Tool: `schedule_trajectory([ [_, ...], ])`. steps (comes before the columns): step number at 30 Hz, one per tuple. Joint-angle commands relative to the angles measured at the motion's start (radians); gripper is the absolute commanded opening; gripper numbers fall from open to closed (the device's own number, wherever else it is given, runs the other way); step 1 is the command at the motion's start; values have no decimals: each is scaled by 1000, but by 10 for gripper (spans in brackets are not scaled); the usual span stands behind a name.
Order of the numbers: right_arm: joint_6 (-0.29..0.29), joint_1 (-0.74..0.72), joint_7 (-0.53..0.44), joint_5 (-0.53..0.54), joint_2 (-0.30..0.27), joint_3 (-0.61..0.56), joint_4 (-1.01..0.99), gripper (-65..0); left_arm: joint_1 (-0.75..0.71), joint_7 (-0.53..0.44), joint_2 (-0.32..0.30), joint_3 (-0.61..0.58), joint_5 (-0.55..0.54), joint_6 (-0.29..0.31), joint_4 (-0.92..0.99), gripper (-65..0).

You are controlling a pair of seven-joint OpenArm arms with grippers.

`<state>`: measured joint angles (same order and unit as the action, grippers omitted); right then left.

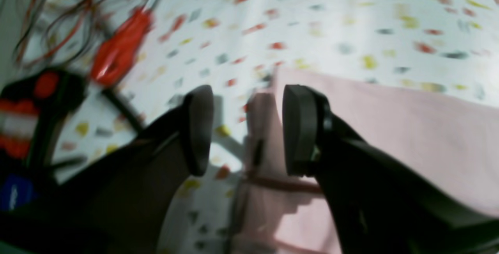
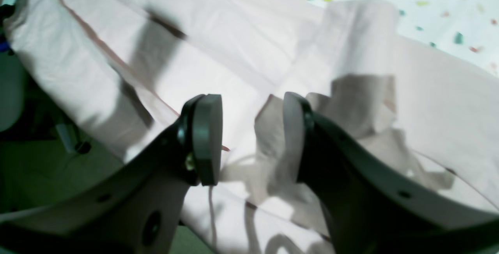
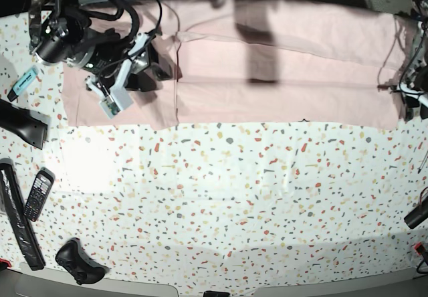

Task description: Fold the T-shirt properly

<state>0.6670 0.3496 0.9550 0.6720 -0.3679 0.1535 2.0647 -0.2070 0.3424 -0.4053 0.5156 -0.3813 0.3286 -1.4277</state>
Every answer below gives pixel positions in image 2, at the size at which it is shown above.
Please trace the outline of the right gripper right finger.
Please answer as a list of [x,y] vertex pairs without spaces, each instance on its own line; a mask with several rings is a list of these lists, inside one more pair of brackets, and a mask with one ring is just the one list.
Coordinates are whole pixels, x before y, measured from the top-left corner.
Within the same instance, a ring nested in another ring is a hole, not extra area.
[[498,214],[396,172],[299,94],[285,94],[283,118],[296,180],[318,197],[337,254],[498,253]]

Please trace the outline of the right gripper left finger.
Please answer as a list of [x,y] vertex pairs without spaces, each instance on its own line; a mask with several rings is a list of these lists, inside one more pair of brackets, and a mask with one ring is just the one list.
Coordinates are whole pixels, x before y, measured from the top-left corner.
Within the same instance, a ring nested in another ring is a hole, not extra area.
[[1,216],[1,253],[167,254],[186,193],[219,182],[222,97],[200,94],[130,163],[48,207]]

